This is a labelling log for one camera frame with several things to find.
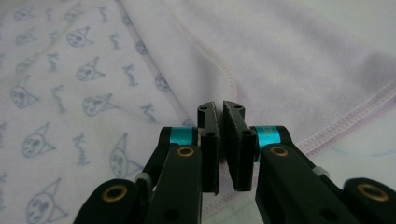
white cloth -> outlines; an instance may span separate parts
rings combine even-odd
[[[395,95],[393,58],[294,1],[36,0],[1,10],[6,224],[73,222],[99,184],[134,179],[162,126],[191,125],[208,101],[236,101],[249,125],[285,125],[315,153]],[[204,215],[236,195],[221,169]]]

blue band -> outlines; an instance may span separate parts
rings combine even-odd
[[[192,145],[192,127],[173,127],[169,141],[171,144]]]
[[[262,158],[262,148],[274,143],[280,143],[280,135],[275,126],[255,126],[257,138],[259,139],[259,156],[256,161]]]

